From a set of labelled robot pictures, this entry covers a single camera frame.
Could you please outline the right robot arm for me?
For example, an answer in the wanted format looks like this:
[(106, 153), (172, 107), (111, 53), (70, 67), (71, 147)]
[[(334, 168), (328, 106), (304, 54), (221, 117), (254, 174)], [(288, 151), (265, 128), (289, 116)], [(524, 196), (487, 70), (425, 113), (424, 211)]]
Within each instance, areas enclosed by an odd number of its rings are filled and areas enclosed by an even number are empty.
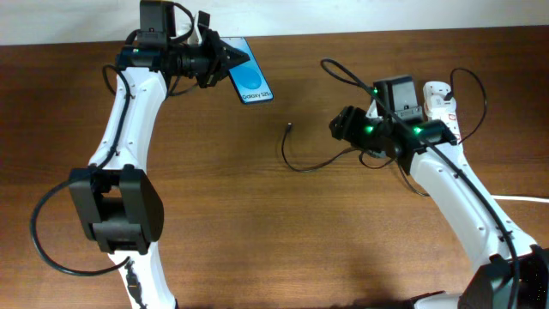
[(451, 85), (427, 82), (420, 105), (410, 76), (375, 82), (370, 107), (345, 107), (331, 134), (396, 161), (436, 203), (474, 276), (460, 294), (436, 292), (398, 308), (546, 308), (548, 251), (520, 229), (482, 185), (463, 152)]

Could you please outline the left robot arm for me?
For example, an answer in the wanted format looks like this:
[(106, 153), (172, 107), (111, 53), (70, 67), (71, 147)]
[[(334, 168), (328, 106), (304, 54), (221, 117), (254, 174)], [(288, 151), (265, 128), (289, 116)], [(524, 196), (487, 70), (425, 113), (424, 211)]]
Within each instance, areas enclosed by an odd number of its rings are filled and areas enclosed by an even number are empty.
[(69, 193), (86, 237), (109, 255), (134, 308), (176, 308), (160, 261), (164, 227), (160, 196), (147, 176), (148, 149), (161, 105), (174, 77), (213, 87), (249, 56), (209, 26), (210, 16), (190, 14), (177, 35), (179, 3), (142, 1), (140, 27), (115, 58), (115, 100), (101, 144), (85, 168), (70, 172)]

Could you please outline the blue screen Galaxy smartphone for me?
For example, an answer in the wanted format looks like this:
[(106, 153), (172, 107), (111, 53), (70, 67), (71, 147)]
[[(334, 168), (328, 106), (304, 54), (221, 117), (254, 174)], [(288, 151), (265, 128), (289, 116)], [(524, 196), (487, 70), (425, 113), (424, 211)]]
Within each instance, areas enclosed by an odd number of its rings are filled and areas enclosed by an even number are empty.
[(222, 39), (231, 47), (246, 53), (250, 60), (229, 70), (229, 77), (244, 105), (269, 102), (274, 94), (258, 65), (256, 58), (244, 37), (225, 37)]

